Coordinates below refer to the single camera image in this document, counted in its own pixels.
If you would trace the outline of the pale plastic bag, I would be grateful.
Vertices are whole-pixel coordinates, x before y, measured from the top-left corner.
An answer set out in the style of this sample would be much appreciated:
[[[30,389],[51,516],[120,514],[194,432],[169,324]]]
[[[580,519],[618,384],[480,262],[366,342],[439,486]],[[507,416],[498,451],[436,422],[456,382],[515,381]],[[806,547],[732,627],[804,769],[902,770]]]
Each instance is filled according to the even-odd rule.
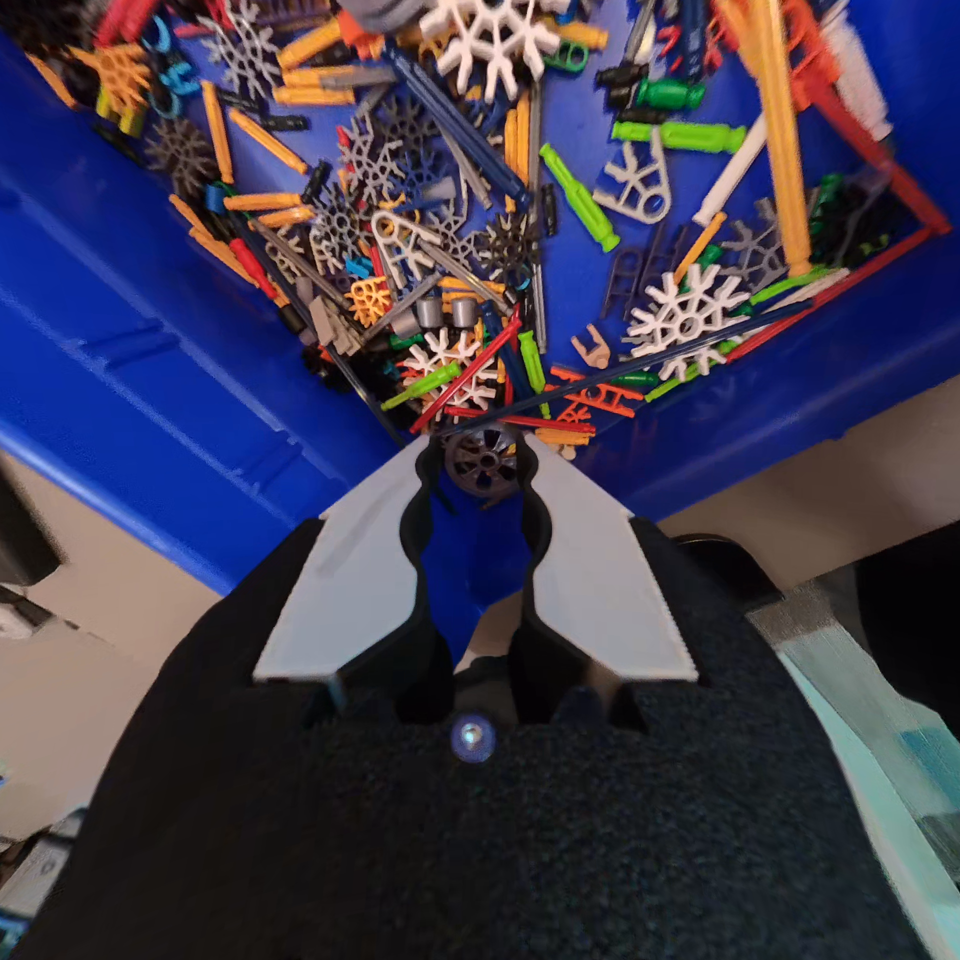
[[[853,598],[813,580],[748,618],[826,731],[870,842],[933,958],[959,957],[959,751],[936,712],[898,693]]]

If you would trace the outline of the dark grey toy wheel hub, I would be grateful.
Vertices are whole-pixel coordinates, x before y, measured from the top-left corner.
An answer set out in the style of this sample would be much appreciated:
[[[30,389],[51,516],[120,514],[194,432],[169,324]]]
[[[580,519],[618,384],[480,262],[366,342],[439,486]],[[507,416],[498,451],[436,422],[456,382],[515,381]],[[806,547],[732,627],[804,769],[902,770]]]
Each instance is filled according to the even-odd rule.
[[[509,424],[493,423],[448,438],[444,466],[453,484],[484,500],[498,501],[517,493],[519,435]]]

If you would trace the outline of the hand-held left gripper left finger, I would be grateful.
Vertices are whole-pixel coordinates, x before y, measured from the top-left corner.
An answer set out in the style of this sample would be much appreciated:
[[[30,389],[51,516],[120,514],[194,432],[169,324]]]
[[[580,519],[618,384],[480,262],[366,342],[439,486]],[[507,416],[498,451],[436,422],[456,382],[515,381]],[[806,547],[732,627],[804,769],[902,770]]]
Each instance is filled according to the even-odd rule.
[[[446,642],[424,565],[442,462],[441,443],[421,436],[321,515],[255,682],[318,682],[335,706],[367,690],[445,705]]]

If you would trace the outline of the blue plastic bin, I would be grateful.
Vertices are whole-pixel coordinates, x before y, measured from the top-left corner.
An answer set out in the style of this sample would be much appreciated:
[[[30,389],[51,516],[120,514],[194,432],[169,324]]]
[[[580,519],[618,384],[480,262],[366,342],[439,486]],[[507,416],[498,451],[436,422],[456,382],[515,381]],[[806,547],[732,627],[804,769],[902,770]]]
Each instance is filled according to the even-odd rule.
[[[543,77],[542,137],[589,190],[620,160],[594,86],[621,63],[640,2],[605,2],[574,75]],[[670,518],[958,374],[958,2],[850,2],[893,120],[891,152],[951,223],[767,345],[628,416],[599,413],[574,466],[638,515]],[[218,594],[301,521],[413,441],[423,398],[391,347],[325,363],[309,312],[251,240],[249,282],[191,234],[170,178],[117,150],[2,29],[2,451]],[[594,241],[558,185],[541,246],[548,374],[582,366],[570,335],[600,321],[612,366],[628,323],[601,306],[617,251]]]

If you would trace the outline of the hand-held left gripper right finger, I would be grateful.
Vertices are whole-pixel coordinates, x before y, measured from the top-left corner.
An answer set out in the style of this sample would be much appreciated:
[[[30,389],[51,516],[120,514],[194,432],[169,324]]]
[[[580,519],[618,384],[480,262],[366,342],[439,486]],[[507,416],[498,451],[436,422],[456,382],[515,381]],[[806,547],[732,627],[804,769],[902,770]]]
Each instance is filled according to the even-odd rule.
[[[530,551],[516,633],[521,706],[558,706],[595,670],[613,692],[699,681],[638,536],[638,518],[536,437],[516,449]]]

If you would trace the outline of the pile of colourful toy parts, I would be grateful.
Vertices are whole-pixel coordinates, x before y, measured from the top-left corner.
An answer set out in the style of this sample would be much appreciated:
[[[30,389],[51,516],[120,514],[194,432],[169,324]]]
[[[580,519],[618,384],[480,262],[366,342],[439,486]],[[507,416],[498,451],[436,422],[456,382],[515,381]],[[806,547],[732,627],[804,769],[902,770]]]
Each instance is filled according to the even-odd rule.
[[[613,193],[541,129],[545,71],[608,34],[574,2],[2,2],[2,29],[71,109],[167,176],[201,246],[274,295],[235,211],[287,282],[312,277],[343,352],[386,350],[413,292],[425,333],[390,336],[395,388],[440,421],[550,389],[537,353],[554,186],[606,252],[628,326],[596,388],[654,402],[753,349],[935,235],[945,213],[896,162],[846,2],[642,2],[614,113]],[[555,183],[538,180],[549,169]],[[655,226],[622,247],[607,213]]]

